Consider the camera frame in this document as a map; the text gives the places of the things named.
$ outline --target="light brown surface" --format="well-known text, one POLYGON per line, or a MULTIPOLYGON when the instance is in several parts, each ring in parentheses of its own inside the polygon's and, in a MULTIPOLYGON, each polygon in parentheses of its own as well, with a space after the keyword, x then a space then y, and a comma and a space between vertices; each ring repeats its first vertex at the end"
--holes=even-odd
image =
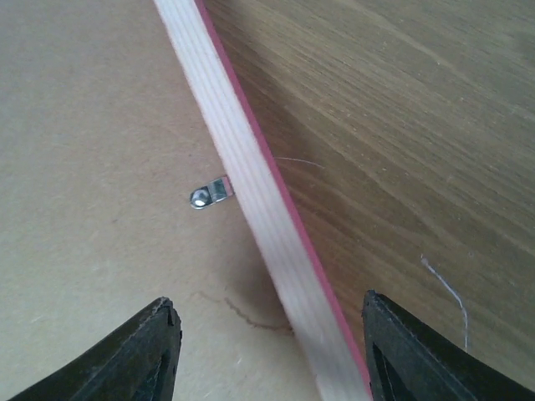
POLYGON ((209 0, 355 336, 374 288, 535 388, 535 8, 209 0))
POLYGON ((2 2, 0 58, 0 399, 159 296, 176 399, 318 399, 152 1, 2 2))

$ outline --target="metal bracket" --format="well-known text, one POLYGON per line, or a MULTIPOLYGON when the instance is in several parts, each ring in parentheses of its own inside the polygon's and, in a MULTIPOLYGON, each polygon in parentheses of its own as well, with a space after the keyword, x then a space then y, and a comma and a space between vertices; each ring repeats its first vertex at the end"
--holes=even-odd
POLYGON ((190 204, 194 209, 204 209, 234 195, 231 181, 225 175, 191 193, 190 204))

